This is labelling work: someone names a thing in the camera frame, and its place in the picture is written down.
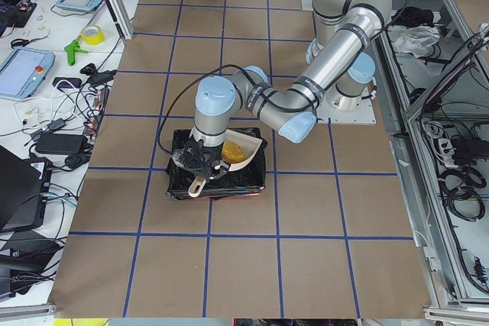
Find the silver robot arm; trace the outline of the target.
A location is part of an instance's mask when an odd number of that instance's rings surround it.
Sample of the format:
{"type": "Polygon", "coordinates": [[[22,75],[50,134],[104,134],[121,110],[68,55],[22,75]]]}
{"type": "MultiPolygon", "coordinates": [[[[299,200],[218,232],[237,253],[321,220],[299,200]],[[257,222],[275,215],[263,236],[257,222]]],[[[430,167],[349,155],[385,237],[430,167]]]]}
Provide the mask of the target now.
{"type": "Polygon", "coordinates": [[[308,66],[290,87],[278,92],[257,66],[237,68],[230,76],[215,71],[198,78],[193,129],[185,145],[172,153],[180,168],[204,179],[230,171],[222,158],[230,118],[249,111],[281,137],[298,144],[317,122],[316,109],[343,76],[355,84],[371,81],[374,64],[364,50],[387,25],[392,0],[311,0],[316,39],[308,66]]]}

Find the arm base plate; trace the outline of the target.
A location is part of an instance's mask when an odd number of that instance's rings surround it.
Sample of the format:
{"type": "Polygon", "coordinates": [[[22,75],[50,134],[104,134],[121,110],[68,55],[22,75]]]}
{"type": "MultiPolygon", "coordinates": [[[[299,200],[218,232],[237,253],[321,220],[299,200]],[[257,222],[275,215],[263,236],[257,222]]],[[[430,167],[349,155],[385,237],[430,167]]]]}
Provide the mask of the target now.
{"type": "Polygon", "coordinates": [[[372,106],[376,91],[377,83],[374,77],[366,83],[360,83],[351,76],[342,76],[326,91],[325,98],[316,110],[319,123],[376,124],[372,106]]]}
{"type": "Polygon", "coordinates": [[[313,11],[312,0],[300,0],[303,11],[313,11]]]}

